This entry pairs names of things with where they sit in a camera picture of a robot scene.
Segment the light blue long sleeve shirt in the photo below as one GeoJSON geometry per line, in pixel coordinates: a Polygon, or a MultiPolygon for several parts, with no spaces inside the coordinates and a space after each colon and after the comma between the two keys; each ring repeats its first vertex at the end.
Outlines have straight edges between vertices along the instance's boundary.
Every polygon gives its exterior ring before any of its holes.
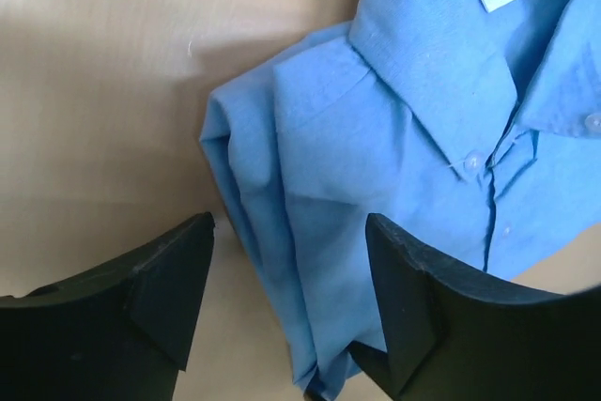
{"type": "Polygon", "coordinates": [[[381,213],[511,279],[600,220],[600,0],[360,0],[215,89],[200,142],[285,332],[336,398],[383,347],[381,213]]]}

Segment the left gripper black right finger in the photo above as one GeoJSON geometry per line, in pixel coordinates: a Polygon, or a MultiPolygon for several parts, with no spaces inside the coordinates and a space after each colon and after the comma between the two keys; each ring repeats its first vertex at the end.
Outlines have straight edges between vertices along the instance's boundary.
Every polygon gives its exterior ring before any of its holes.
{"type": "Polygon", "coordinates": [[[365,236],[386,347],[349,347],[392,400],[596,400],[600,290],[514,284],[380,214],[365,236]]]}

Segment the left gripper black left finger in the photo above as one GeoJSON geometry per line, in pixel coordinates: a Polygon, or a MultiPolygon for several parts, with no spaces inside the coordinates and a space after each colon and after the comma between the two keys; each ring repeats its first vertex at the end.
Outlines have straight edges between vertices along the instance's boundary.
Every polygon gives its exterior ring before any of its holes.
{"type": "Polygon", "coordinates": [[[171,399],[213,246],[213,217],[200,213],[90,270],[3,297],[2,398],[171,399]]]}

